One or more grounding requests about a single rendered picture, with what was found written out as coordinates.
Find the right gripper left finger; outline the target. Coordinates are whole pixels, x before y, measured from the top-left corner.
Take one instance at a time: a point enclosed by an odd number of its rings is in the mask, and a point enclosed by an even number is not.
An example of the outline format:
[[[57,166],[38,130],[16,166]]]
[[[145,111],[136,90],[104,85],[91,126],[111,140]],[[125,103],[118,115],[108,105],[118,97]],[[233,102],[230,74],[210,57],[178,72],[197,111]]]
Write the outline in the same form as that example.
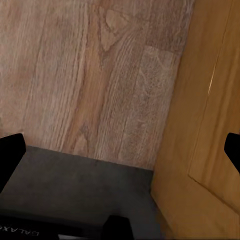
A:
[[[0,138],[0,193],[26,153],[22,133]]]

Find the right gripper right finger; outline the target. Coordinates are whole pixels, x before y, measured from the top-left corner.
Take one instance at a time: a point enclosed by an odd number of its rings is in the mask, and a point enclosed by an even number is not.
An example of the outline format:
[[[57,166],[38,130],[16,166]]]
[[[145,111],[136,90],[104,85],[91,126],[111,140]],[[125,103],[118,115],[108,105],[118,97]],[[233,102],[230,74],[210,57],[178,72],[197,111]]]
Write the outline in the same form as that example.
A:
[[[228,133],[224,151],[240,173],[240,135]]]

